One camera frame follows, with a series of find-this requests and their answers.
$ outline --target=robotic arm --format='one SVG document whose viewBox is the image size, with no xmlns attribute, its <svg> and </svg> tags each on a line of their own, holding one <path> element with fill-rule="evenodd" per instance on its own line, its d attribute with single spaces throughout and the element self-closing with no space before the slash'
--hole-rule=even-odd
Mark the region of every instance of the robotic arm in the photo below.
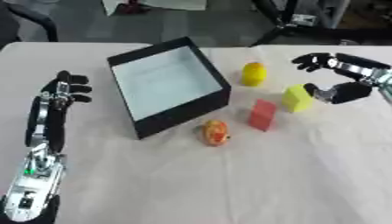
<svg viewBox="0 0 392 224">
<path fill-rule="evenodd" d="M 88 78 L 62 71 L 41 89 L 31 105 L 25 133 L 30 147 L 9 191 L 0 201 L 0 223 L 52 224 L 60 205 L 59 187 L 65 176 L 66 115 L 74 102 L 91 102 L 83 94 Z"/>
<path fill-rule="evenodd" d="M 378 88 L 385 100 L 392 104 L 392 69 L 390 65 L 344 53 L 336 55 L 310 53 L 300 56 L 292 62 L 298 64 L 299 70 L 305 69 L 309 73 L 326 68 L 354 80 L 354 82 L 335 85 L 328 90 L 321 90 L 312 83 L 304 85 L 310 95 L 323 102 L 339 104 L 354 101 L 370 96 L 373 88 Z"/>
</svg>

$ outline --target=open box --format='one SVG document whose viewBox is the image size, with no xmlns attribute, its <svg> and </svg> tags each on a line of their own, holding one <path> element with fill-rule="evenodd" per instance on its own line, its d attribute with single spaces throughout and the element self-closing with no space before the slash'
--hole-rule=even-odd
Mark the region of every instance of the open box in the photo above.
<svg viewBox="0 0 392 224">
<path fill-rule="evenodd" d="M 228 105 L 230 85 L 189 38 L 108 63 L 140 139 Z"/>
</svg>

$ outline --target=green light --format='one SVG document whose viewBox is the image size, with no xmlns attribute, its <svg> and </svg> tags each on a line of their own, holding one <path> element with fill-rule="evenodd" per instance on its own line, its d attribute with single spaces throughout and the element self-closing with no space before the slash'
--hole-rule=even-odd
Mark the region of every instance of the green light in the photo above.
<svg viewBox="0 0 392 224">
<path fill-rule="evenodd" d="M 24 170 L 24 174 L 33 174 L 33 173 L 34 170 L 29 170 L 29 169 Z"/>
</svg>

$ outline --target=gray floor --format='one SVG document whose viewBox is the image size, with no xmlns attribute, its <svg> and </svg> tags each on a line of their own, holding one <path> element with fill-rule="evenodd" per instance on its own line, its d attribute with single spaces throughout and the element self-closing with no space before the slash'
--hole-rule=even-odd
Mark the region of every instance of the gray floor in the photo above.
<svg viewBox="0 0 392 224">
<path fill-rule="evenodd" d="M 100 0 L 59 0 L 43 4 L 14 0 L 49 15 L 64 42 L 150 43 L 189 36 L 199 46 L 248 46 L 272 28 L 261 13 L 251 10 L 250 0 L 209 0 L 205 11 L 154 9 L 144 15 L 107 17 Z M 35 24 L 23 21 L 24 41 L 45 41 Z M 283 44 L 309 44 L 292 38 Z"/>
</svg>

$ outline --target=block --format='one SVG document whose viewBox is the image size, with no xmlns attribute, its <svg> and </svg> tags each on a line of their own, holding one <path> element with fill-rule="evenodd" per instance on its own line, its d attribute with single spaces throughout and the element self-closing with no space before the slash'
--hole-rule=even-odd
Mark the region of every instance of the block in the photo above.
<svg viewBox="0 0 392 224">
<path fill-rule="evenodd" d="M 313 98 L 306 92 L 304 85 L 288 87 L 284 92 L 282 104 L 291 112 L 300 112 L 308 109 Z"/>
<path fill-rule="evenodd" d="M 267 131 L 276 111 L 277 106 L 274 103 L 259 99 L 250 113 L 248 124 L 259 130 Z"/>
</svg>

